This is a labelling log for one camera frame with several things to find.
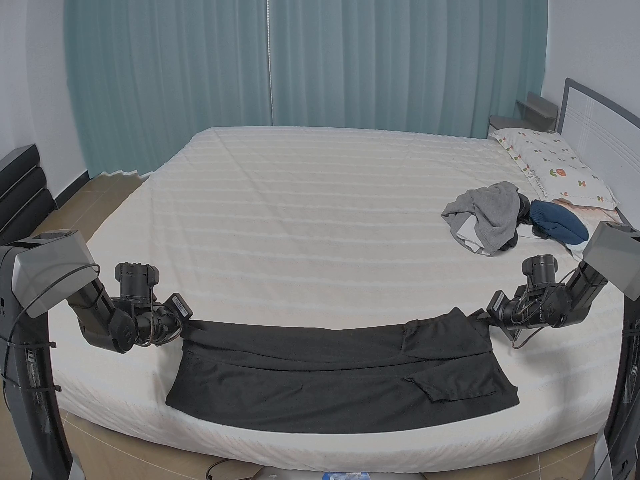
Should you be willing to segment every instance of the tile floor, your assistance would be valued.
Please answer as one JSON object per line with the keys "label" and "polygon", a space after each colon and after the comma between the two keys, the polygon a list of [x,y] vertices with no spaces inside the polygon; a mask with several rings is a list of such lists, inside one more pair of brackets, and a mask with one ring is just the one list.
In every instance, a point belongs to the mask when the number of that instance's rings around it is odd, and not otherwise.
{"label": "tile floor", "polygon": [[[89,181],[36,231],[78,229],[89,240],[100,224],[143,182],[135,175],[101,175]],[[70,447],[78,454],[88,480],[203,480],[218,458],[156,445],[62,414]],[[425,473],[428,480],[579,480],[595,437],[516,460],[464,470]],[[259,465],[228,461],[214,471],[215,480],[254,475]],[[0,480],[28,480],[29,468],[11,417],[0,403]]]}

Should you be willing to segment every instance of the curtain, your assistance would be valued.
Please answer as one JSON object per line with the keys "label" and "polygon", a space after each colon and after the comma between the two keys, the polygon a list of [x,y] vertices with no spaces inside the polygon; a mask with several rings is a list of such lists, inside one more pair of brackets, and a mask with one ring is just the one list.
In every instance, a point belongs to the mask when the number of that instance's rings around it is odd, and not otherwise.
{"label": "curtain", "polygon": [[90,175],[146,173],[210,126],[270,125],[266,0],[65,0]]}
{"label": "curtain", "polygon": [[274,125],[486,137],[540,94],[547,0],[269,0]]}

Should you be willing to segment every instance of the black padded headboard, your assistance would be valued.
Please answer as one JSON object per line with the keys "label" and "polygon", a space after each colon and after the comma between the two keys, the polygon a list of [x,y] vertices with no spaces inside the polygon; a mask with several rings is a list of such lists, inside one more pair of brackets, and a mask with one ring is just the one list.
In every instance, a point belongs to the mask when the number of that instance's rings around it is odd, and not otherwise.
{"label": "black padded headboard", "polygon": [[53,208],[35,144],[0,160],[0,245],[30,236]]}

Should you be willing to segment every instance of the white wall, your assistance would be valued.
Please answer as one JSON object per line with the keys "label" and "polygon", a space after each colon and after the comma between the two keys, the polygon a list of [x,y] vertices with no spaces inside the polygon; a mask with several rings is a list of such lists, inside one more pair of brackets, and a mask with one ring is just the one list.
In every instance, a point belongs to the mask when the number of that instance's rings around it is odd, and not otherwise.
{"label": "white wall", "polygon": [[548,0],[542,96],[560,107],[569,77],[640,116],[640,0]]}
{"label": "white wall", "polygon": [[85,170],[67,88],[64,0],[0,0],[0,156],[35,143],[56,197]]}

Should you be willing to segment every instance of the mattress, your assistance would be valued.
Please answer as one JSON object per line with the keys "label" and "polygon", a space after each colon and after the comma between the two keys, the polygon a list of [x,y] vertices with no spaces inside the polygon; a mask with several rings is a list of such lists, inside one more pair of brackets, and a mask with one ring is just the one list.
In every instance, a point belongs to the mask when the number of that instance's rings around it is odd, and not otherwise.
{"label": "mattress", "polygon": [[[554,254],[521,238],[494,257],[460,246],[440,216],[460,193],[507,180],[533,188],[501,146],[404,132],[215,128],[152,173],[89,242],[116,296],[112,268],[160,270],[158,299],[182,293],[203,320],[353,328],[484,307],[524,283],[520,265]],[[197,420],[164,404],[181,339],[126,355],[92,348],[73,311],[50,313],[60,406],[124,434],[279,468],[428,472],[509,460],[596,433],[607,417],[620,349],[622,294],[612,285],[586,320],[545,329],[513,350],[492,328],[520,404],[446,425],[391,433],[256,431]]]}

